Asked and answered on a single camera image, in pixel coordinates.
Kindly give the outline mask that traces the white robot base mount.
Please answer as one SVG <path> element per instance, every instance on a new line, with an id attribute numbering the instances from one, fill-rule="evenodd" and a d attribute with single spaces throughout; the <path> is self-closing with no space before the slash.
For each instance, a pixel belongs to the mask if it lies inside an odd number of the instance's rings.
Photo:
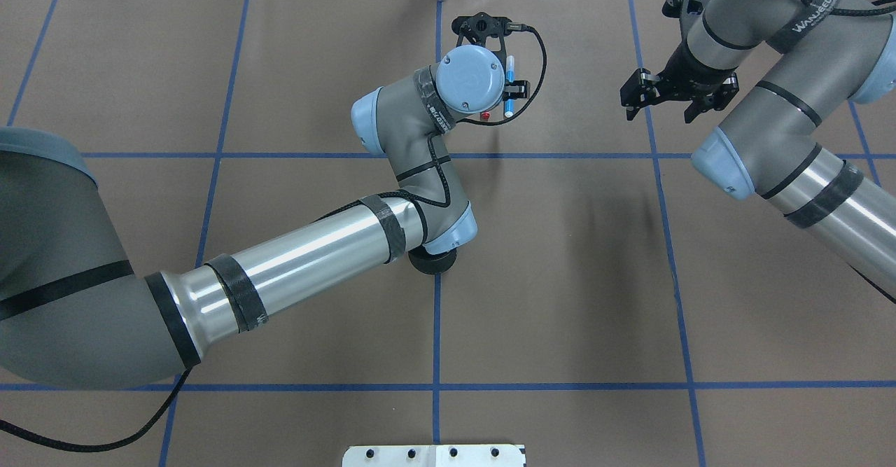
<path id="1" fill-rule="evenodd" d="M 356 445 L 342 466 L 526 466 L 523 445 Z"/>

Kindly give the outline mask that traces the grey robot arm image-right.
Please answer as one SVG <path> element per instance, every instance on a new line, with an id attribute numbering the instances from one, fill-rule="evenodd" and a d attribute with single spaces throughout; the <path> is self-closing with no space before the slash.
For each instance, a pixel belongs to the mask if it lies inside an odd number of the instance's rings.
<path id="1" fill-rule="evenodd" d="M 535 27 L 480 12 L 458 45 L 356 101 L 350 118 L 398 187 L 189 272 L 138 276 L 83 156 L 54 133 L 2 128 L 2 367 L 64 389 L 150 384 L 212 344 L 381 264 L 439 274 L 476 237 L 473 205 L 444 137 L 473 115 L 532 98 L 509 78 L 505 37 Z"/>

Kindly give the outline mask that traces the grey robot arm image-left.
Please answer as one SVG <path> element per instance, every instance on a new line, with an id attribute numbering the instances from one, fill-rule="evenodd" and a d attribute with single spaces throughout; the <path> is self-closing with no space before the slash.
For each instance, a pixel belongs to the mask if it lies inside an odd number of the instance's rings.
<path id="1" fill-rule="evenodd" d="M 844 102 L 894 88 L 894 0 L 666 0 L 681 41 L 659 74 L 639 68 L 620 90 L 628 120 L 666 101 L 685 122 L 726 109 L 736 70 L 759 45 L 776 64 L 692 154 L 731 197 L 759 195 L 791 224 L 894 298 L 894 198 L 813 133 Z"/>

